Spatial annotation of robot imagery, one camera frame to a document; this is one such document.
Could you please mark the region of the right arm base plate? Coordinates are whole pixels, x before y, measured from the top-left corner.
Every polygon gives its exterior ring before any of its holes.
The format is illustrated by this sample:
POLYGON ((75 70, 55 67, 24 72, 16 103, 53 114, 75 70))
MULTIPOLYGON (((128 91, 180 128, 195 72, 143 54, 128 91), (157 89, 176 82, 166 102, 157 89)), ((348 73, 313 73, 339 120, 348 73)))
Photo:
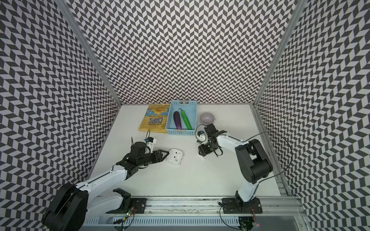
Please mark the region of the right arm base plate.
POLYGON ((259 198, 249 202, 243 202, 237 198, 222 198, 222 210, 224 214, 262 214, 262 205, 259 198))

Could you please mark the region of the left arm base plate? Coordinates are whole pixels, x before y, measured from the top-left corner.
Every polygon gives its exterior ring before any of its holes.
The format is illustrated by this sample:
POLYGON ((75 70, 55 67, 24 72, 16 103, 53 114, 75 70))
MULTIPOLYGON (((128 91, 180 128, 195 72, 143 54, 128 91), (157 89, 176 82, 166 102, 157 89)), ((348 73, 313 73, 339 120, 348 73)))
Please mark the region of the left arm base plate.
POLYGON ((115 210, 116 214, 123 214, 129 212, 131 209, 135 210, 136 214, 144 214, 146 208, 147 198, 130 198, 123 199, 120 207, 115 210))

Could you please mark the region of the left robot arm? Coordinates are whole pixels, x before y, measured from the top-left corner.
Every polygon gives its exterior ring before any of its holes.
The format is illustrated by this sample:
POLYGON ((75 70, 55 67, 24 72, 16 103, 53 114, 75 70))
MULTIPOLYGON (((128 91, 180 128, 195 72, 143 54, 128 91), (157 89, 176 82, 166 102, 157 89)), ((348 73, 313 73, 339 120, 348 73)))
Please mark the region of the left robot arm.
POLYGON ((152 143, 135 142, 130 152, 108 171, 77 184, 62 185, 42 216, 41 223, 51 231, 78 231, 86 222, 102 214, 123 211, 125 218, 136 212, 131 194, 121 188, 102 196, 138 170, 164 161, 168 151, 153 150, 152 143))

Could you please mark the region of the white square alarm clock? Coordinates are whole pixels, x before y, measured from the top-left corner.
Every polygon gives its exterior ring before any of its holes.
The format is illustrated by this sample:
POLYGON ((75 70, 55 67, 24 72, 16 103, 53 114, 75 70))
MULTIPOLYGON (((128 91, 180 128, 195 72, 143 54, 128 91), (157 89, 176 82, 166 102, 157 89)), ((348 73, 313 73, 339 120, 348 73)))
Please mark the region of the white square alarm clock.
POLYGON ((172 165, 180 165, 184 158, 184 154, 181 150, 171 149, 166 157, 166 161, 172 165))

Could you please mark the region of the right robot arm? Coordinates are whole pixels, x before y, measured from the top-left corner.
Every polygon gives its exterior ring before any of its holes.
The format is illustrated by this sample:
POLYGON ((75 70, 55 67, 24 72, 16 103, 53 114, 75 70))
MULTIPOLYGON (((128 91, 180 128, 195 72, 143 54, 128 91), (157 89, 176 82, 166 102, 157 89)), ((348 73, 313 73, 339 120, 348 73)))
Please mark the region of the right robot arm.
POLYGON ((236 191, 235 202, 241 207, 252 201, 260 183, 273 171, 273 165, 260 141, 235 138, 224 130, 217 130, 214 124, 197 130, 195 137, 200 144, 198 154, 202 157, 211 153, 220 157, 224 150, 236 155, 245 182, 236 191))

